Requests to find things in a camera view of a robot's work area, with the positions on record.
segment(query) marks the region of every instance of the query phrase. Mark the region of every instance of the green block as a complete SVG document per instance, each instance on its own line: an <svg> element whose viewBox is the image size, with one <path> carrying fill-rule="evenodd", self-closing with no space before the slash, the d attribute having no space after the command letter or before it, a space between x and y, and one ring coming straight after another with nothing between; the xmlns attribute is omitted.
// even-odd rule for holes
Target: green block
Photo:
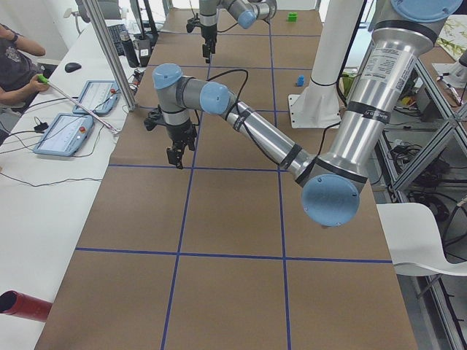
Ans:
<svg viewBox="0 0 467 350"><path fill-rule="evenodd" d="M289 15L287 17L287 22L296 22L297 17L298 17L297 12L289 12Z"/></svg>

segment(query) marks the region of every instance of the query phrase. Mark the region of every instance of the green tip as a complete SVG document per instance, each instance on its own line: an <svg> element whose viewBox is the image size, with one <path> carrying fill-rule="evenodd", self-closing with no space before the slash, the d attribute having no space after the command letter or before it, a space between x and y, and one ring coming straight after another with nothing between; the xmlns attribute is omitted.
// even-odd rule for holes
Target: green tip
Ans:
<svg viewBox="0 0 467 350"><path fill-rule="evenodd" d="M49 82L49 79L47 79L46 77L44 77L43 74L39 74L39 78L37 78L37 80L39 80L39 82L43 83L43 84L47 84Z"/></svg>

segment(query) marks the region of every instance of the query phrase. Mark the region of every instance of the small green object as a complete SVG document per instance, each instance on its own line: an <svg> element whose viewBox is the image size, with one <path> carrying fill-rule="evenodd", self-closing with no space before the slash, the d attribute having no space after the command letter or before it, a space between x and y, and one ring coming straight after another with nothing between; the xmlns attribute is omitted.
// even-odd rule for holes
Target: small green object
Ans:
<svg viewBox="0 0 467 350"><path fill-rule="evenodd" d="M298 17L297 12L289 12L289 15L287 17L287 22L296 22Z"/></svg>
<svg viewBox="0 0 467 350"><path fill-rule="evenodd" d="M43 74L39 74L39 77L37 78L37 80L39 80L39 82L41 82L42 84L47 84L49 82L49 79L44 77Z"/></svg>

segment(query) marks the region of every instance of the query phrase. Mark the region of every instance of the white chair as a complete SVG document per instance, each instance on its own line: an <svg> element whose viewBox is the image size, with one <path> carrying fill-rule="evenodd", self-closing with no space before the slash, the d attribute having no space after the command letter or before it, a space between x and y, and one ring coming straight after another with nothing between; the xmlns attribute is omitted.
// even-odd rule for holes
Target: white chair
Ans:
<svg viewBox="0 0 467 350"><path fill-rule="evenodd" d="M377 204L377 208L398 275L467 276L467 262L452 264L446 260L429 208L419 203Z"/></svg>

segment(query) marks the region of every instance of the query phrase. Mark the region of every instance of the blue cap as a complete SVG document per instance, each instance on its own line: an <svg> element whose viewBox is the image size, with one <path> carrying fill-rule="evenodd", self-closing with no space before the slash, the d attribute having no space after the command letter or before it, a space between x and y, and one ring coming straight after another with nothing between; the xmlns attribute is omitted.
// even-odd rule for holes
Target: blue cap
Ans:
<svg viewBox="0 0 467 350"><path fill-rule="evenodd" d="M156 90L167 88L177 82L182 75L182 69L177 64L161 64L153 71L154 88Z"/></svg>
<svg viewBox="0 0 467 350"><path fill-rule="evenodd" d="M394 10L414 22L432 23L447 18L462 0L391 0Z"/></svg>
<svg viewBox="0 0 467 350"><path fill-rule="evenodd" d="M243 29L248 29L253 25L253 23L256 21L256 15L255 12L252 11L251 9L247 11L243 11L237 22Z"/></svg>
<svg viewBox="0 0 467 350"><path fill-rule="evenodd" d="M306 214L324 226L340 226L357 214L360 195L348 179L335 174L310 179L301 192Z"/></svg>
<svg viewBox="0 0 467 350"><path fill-rule="evenodd" d="M230 93L225 85L208 82L201 89L199 103L201 108L211 114L222 114L227 109Z"/></svg>

